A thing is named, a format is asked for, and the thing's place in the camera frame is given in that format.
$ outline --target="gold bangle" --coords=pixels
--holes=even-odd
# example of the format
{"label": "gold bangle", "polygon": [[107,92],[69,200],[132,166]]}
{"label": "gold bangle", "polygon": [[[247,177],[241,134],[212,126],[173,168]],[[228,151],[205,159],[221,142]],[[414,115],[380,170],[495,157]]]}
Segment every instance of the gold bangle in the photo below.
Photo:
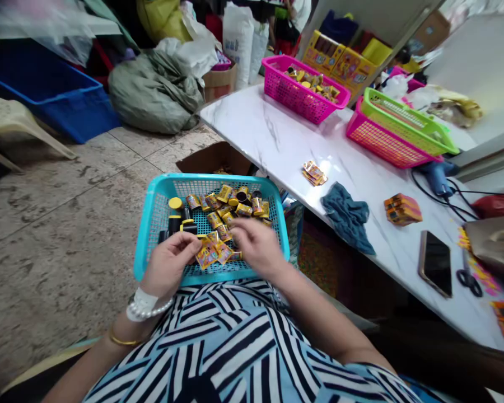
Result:
{"label": "gold bangle", "polygon": [[108,330],[108,337],[110,338],[110,341],[114,344],[117,344],[119,346],[124,346],[124,347],[135,347],[137,345],[140,345],[144,343],[144,340],[137,340],[137,341],[121,341],[114,336],[114,325],[110,326],[110,329]]}

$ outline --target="scissors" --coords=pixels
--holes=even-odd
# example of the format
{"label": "scissors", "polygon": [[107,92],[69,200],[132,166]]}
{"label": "scissors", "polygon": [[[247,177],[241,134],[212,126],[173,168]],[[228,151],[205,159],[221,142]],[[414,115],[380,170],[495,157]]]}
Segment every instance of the scissors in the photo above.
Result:
{"label": "scissors", "polygon": [[463,251],[463,269],[455,272],[455,276],[463,287],[468,287],[472,294],[481,298],[483,296],[482,287],[478,284],[476,278],[470,273],[469,254],[466,250]]}

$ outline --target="phone screen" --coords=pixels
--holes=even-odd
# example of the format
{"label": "phone screen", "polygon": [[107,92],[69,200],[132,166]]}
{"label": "phone screen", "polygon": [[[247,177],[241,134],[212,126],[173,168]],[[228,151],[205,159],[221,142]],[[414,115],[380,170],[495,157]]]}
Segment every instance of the phone screen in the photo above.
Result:
{"label": "phone screen", "polygon": [[426,238],[424,274],[448,296],[452,296],[450,249],[431,232]]}

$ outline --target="smartphone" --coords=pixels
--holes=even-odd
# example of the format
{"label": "smartphone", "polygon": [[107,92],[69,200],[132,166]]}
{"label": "smartphone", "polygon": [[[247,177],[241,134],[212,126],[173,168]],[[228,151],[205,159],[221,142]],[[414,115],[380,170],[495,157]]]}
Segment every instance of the smartphone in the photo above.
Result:
{"label": "smartphone", "polygon": [[440,295],[452,297],[450,248],[429,231],[422,231],[418,274]]}

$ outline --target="white plastic chair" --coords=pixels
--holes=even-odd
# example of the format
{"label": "white plastic chair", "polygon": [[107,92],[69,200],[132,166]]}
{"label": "white plastic chair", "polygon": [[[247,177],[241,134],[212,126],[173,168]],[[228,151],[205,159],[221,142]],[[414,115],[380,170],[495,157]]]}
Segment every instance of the white plastic chair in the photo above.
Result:
{"label": "white plastic chair", "polygon": [[[26,108],[26,106],[17,101],[6,101],[0,98],[0,134],[7,134],[11,132],[29,133],[44,141],[70,160],[77,157],[77,155],[69,148],[61,144],[58,140],[39,127],[32,116],[32,113],[28,110],[28,108]],[[23,173],[22,169],[1,154],[0,163],[16,173]]]}

